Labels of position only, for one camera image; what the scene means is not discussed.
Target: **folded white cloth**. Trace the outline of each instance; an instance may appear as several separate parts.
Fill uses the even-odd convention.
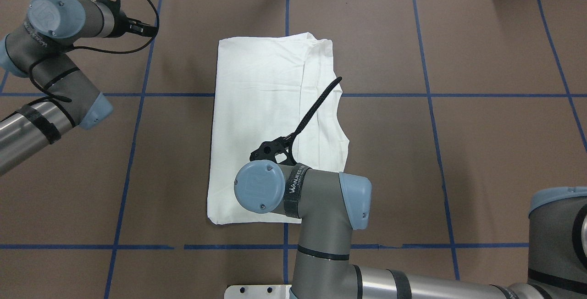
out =
[[[247,211],[234,196],[233,181],[262,142],[296,129],[335,77],[332,41],[317,40],[310,33],[220,40],[208,187],[212,222],[300,222]],[[319,170],[344,170],[349,140],[336,117],[341,95],[337,85],[296,138],[292,154],[297,162]]]

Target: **white bracket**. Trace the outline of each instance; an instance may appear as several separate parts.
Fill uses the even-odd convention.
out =
[[[291,285],[229,286],[224,299],[289,299]]]

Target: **white mounting plate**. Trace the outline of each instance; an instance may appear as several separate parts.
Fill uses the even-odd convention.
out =
[[[291,285],[269,286],[229,286],[224,291],[224,299],[289,299]]]

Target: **metal pipe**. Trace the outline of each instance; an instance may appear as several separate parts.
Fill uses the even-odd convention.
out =
[[[63,135],[71,130],[67,117],[51,102],[32,106],[55,125]],[[49,145],[47,138],[23,115],[12,115],[0,122],[0,176]]]

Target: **blue joint cap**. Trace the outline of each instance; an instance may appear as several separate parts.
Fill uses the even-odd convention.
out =
[[[86,24],[78,0],[32,0],[27,17],[37,31],[53,39],[70,38]]]
[[[350,225],[354,230],[367,228],[371,210],[371,181],[366,177],[342,172],[339,178]]]
[[[251,161],[238,171],[234,195],[251,212],[270,213],[279,206],[285,193],[285,177],[273,161]]]
[[[553,201],[586,196],[587,187],[557,187],[540,190],[532,197],[532,203],[530,203],[530,212],[528,212],[528,216],[530,216],[530,213],[532,213],[532,211],[538,207],[552,203]]]
[[[108,102],[104,94],[100,93],[79,126],[86,130],[91,129],[111,115],[113,110],[114,107],[112,107],[112,104]]]
[[[21,71],[21,69],[19,69],[13,63],[12,59],[10,59],[10,56],[8,56],[8,50],[6,49],[7,36],[5,36],[2,39],[2,41],[0,41],[0,66],[17,77],[27,78],[28,75],[25,72]]]

